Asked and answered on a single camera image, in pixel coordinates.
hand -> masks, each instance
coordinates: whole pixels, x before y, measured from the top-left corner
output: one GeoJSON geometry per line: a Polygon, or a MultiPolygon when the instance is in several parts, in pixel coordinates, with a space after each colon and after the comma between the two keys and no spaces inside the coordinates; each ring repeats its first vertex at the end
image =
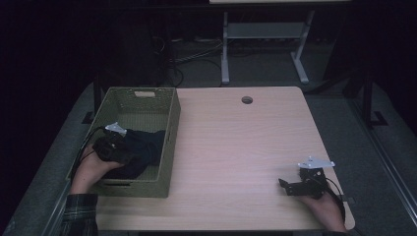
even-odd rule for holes
{"type": "Polygon", "coordinates": [[[307,205],[316,219],[325,226],[326,230],[347,233],[340,209],[328,192],[325,192],[318,200],[308,196],[298,197],[298,199],[307,205]]]}
{"type": "Polygon", "coordinates": [[[92,146],[84,150],[80,166],[77,169],[70,189],[70,194],[86,194],[89,188],[103,177],[108,171],[122,167],[115,161],[102,161],[92,146]]]}

round hole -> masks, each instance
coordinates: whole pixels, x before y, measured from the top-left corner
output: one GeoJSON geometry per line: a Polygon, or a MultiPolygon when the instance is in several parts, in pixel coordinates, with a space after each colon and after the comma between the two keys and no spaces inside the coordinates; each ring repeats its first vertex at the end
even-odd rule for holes
{"type": "Polygon", "coordinates": [[[254,101],[254,99],[252,99],[252,97],[250,96],[244,96],[242,97],[242,102],[245,104],[251,104],[254,101]]]}

gray floor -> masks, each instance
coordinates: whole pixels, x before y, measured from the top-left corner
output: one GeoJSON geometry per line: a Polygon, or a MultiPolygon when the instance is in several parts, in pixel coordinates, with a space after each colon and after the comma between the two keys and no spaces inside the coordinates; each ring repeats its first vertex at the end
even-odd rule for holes
{"type": "MultiPolygon", "coordinates": [[[[214,45],[177,42],[177,58],[194,55],[214,45]]],[[[295,86],[302,90],[313,89],[322,83],[331,51],[331,45],[309,44],[306,47],[302,61],[311,81],[308,85],[301,85],[289,56],[293,44],[278,44],[273,48],[262,48],[255,44],[247,48],[251,48],[250,52],[236,53],[229,59],[228,87],[295,86]]],[[[184,75],[179,88],[220,86],[220,56],[211,55],[200,59],[204,60],[178,65],[177,68],[184,75]]],[[[174,84],[179,79],[177,73],[177,77],[173,78],[174,84]]],[[[350,233],[368,236],[417,235],[416,225],[381,158],[382,155],[390,157],[410,192],[416,196],[417,176],[413,167],[417,166],[417,139],[392,108],[387,95],[377,86],[374,89],[373,110],[382,112],[388,126],[367,129],[358,118],[357,106],[361,97],[345,99],[341,95],[343,87],[344,83],[340,83],[320,95],[306,95],[306,100],[328,155],[336,163],[335,171],[341,187],[350,200],[357,227],[350,233]]],[[[92,111],[91,86],[86,88],[74,106],[45,157],[11,221],[9,235],[50,235],[46,231],[54,232],[60,221],[56,216],[60,213],[60,207],[56,205],[58,203],[59,206],[58,200],[66,195],[65,188],[68,185],[65,177],[88,131],[89,125],[83,125],[82,121],[89,111],[92,111]],[[35,211],[39,212],[38,217],[30,214],[35,211]]],[[[100,235],[137,234],[100,231],[100,235]]],[[[295,232],[295,235],[320,233],[295,232]]]]}

black cable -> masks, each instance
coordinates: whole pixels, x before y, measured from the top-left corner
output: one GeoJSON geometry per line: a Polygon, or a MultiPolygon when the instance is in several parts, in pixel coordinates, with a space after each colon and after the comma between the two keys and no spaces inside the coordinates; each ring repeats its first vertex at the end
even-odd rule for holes
{"type": "Polygon", "coordinates": [[[159,56],[160,53],[163,51],[163,49],[165,49],[165,46],[166,46],[165,40],[163,40],[163,38],[160,36],[153,36],[152,39],[157,39],[158,41],[161,42],[160,49],[158,49],[157,51],[154,51],[154,53],[156,53],[159,56]]]}
{"type": "Polygon", "coordinates": [[[340,197],[338,197],[329,186],[323,185],[322,183],[320,183],[320,181],[316,180],[315,178],[312,178],[312,176],[310,176],[310,175],[308,175],[308,177],[309,177],[309,179],[311,179],[311,180],[315,181],[316,183],[318,183],[319,185],[321,185],[323,187],[323,189],[326,192],[328,192],[331,195],[331,197],[336,201],[336,204],[340,209],[341,217],[342,217],[343,222],[344,222],[345,219],[346,219],[346,209],[344,208],[343,200],[340,197]]]}
{"type": "Polygon", "coordinates": [[[362,231],[361,231],[361,230],[359,230],[357,226],[353,227],[353,230],[355,230],[355,231],[356,231],[359,235],[361,235],[361,236],[365,236],[365,234],[364,234],[364,233],[362,233],[362,231]]]}
{"type": "Polygon", "coordinates": [[[242,40],[239,40],[238,42],[234,42],[234,43],[232,43],[232,42],[233,42],[233,40],[230,41],[229,43],[227,43],[227,44],[229,44],[228,55],[230,57],[249,57],[249,56],[258,54],[258,53],[255,52],[255,48],[253,46],[245,44],[242,40]],[[245,50],[246,50],[245,48],[248,48],[251,51],[250,52],[245,52],[245,50]]]}
{"type": "Polygon", "coordinates": [[[184,82],[184,73],[180,70],[180,69],[178,69],[178,68],[168,68],[168,69],[171,69],[171,70],[173,70],[174,71],[174,75],[175,75],[175,77],[176,77],[176,75],[177,75],[177,73],[179,73],[180,74],[180,82],[177,84],[177,85],[175,85],[174,84],[174,81],[173,81],[173,79],[172,79],[172,77],[170,77],[169,75],[167,75],[167,79],[168,79],[168,82],[173,86],[173,87],[175,87],[175,88],[178,88],[183,82],[184,82]]]}
{"type": "Polygon", "coordinates": [[[332,180],[330,180],[329,178],[326,178],[327,180],[329,180],[333,185],[334,185],[334,187],[336,187],[336,189],[337,189],[337,191],[338,191],[338,193],[339,193],[339,195],[340,195],[340,199],[343,201],[343,198],[342,198],[342,196],[341,196],[341,192],[340,192],[340,189],[337,187],[337,185],[332,181],[332,180]]]}
{"type": "Polygon", "coordinates": [[[214,55],[215,53],[218,53],[219,51],[221,51],[221,48],[222,48],[221,47],[222,42],[220,40],[218,42],[219,43],[215,47],[206,49],[202,52],[199,52],[199,53],[191,55],[191,56],[186,56],[184,58],[170,59],[170,62],[176,65],[176,64],[179,64],[179,63],[189,62],[189,61],[192,61],[194,59],[201,58],[201,57],[204,57],[204,56],[214,55]]]}
{"type": "MultiPolygon", "coordinates": [[[[199,61],[209,62],[212,65],[214,65],[221,72],[221,67],[217,63],[215,63],[215,62],[213,62],[213,61],[211,61],[209,59],[204,59],[204,58],[203,59],[202,58],[200,58],[200,59],[190,59],[190,60],[187,60],[187,61],[184,61],[184,62],[180,62],[180,63],[177,63],[177,64],[178,65],[183,65],[183,64],[186,64],[186,63],[190,63],[190,62],[199,62],[199,61]]],[[[174,87],[176,87],[176,88],[179,87],[182,84],[182,82],[184,81],[184,74],[179,69],[177,69],[177,68],[175,68],[175,69],[174,68],[168,68],[168,69],[172,69],[175,72],[179,72],[181,74],[181,81],[177,85],[175,85],[173,83],[173,81],[172,81],[172,78],[168,76],[168,79],[170,79],[169,82],[171,83],[171,85],[174,86],[174,87]]]]}
{"type": "Polygon", "coordinates": [[[81,157],[81,160],[80,161],[83,161],[87,156],[91,155],[93,152],[95,152],[95,150],[92,150],[87,155],[81,157]]]}
{"type": "Polygon", "coordinates": [[[104,126],[96,127],[91,132],[89,132],[89,134],[84,139],[84,141],[83,141],[83,143],[82,143],[82,145],[81,145],[81,147],[80,147],[80,149],[79,149],[79,151],[77,153],[77,157],[76,157],[76,160],[74,161],[73,167],[71,168],[71,176],[70,176],[71,183],[73,182],[73,179],[74,179],[74,176],[76,175],[77,169],[80,166],[80,162],[82,160],[83,152],[86,149],[86,146],[89,143],[89,140],[95,134],[95,132],[97,132],[98,130],[104,130],[104,126]]]}

white bracket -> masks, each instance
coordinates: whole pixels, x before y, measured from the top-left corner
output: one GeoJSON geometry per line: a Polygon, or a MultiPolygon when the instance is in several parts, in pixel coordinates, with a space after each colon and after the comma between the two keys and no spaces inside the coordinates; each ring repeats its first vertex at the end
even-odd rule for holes
{"type": "Polygon", "coordinates": [[[323,168],[323,167],[333,167],[335,166],[335,164],[333,161],[330,161],[330,160],[320,160],[312,156],[309,156],[309,159],[307,160],[307,162],[298,163],[298,166],[300,168],[305,168],[305,169],[315,169],[315,168],[323,168]]]}
{"type": "Polygon", "coordinates": [[[106,126],[105,129],[108,130],[108,131],[114,131],[114,132],[124,134],[124,135],[126,135],[126,133],[127,133],[127,130],[120,127],[117,122],[106,126]]]}

